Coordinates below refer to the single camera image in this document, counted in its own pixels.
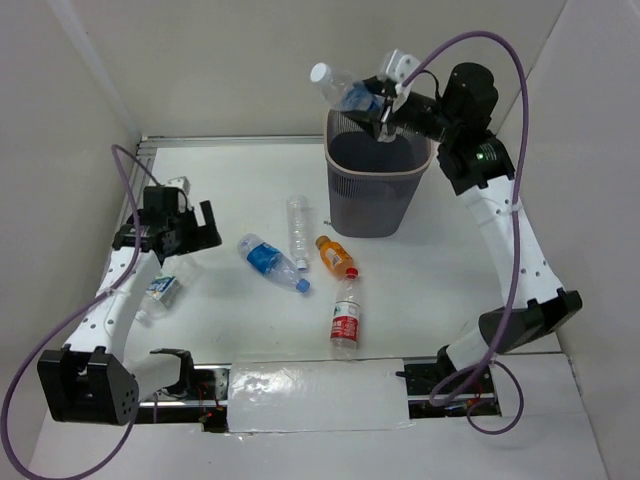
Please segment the blue label bottle white cap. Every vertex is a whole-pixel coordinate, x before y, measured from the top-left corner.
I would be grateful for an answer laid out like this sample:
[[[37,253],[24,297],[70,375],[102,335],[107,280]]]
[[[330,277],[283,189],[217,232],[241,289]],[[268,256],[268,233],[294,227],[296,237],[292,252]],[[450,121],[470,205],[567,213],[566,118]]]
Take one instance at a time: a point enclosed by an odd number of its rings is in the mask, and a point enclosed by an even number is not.
[[[385,115],[390,109],[391,102],[388,98],[373,95],[363,85],[363,80],[359,80],[355,74],[348,70],[330,66],[325,62],[319,62],[310,71],[310,81],[320,91],[329,107],[344,118],[346,118],[344,116],[345,111],[368,111],[384,107],[385,112],[382,117],[384,122]],[[385,125],[384,133],[385,138],[382,143],[392,143],[397,138],[394,127]]]

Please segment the red label bottle red cap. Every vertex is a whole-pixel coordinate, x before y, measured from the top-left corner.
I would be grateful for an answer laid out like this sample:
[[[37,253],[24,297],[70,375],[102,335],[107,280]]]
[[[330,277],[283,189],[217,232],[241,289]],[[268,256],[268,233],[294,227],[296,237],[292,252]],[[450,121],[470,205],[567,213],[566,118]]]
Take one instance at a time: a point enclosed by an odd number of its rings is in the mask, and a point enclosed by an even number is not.
[[[333,355],[348,359],[358,348],[362,315],[362,292],[359,272],[350,267],[340,282],[333,307],[330,342]]]

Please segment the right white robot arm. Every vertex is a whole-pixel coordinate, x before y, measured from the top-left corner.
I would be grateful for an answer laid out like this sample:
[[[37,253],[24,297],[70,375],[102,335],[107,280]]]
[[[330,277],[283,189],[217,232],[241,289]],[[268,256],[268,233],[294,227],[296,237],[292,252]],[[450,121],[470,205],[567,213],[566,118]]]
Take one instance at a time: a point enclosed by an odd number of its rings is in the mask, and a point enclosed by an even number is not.
[[[437,160],[454,193],[474,217],[494,262],[504,306],[482,314],[469,333],[442,347],[436,379],[460,391],[471,369],[488,351],[508,353],[552,334],[583,307],[552,271],[516,192],[516,169],[504,144],[488,125],[498,101],[492,73],[475,63],[457,65],[443,95],[409,94],[398,110],[393,82],[381,75],[365,80],[383,104],[346,117],[374,139],[405,129],[438,142]]]

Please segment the clear bottle under left arm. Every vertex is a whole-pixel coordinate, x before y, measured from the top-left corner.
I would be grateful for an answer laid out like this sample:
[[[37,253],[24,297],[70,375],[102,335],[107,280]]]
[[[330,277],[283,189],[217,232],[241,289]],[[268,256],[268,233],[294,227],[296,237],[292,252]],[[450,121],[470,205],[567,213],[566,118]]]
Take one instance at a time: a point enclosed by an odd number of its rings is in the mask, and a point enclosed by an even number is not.
[[[150,325],[168,316],[202,273],[191,256],[168,258],[148,286],[135,320]]]

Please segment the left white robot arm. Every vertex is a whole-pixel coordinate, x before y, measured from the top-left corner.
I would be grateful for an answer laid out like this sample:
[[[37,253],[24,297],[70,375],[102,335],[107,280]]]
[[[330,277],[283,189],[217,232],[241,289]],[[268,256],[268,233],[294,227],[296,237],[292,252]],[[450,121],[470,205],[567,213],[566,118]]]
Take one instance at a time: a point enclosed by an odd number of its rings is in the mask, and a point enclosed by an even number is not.
[[[186,399],[207,380],[185,348],[125,357],[134,322],[165,317],[203,271],[193,253],[222,243],[210,203],[201,202],[199,222],[189,189],[185,177],[145,187],[141,208],[115,234],[99,302],[60,349],[42,352],[37,371],[54,420],[124,425],[156,392]]]

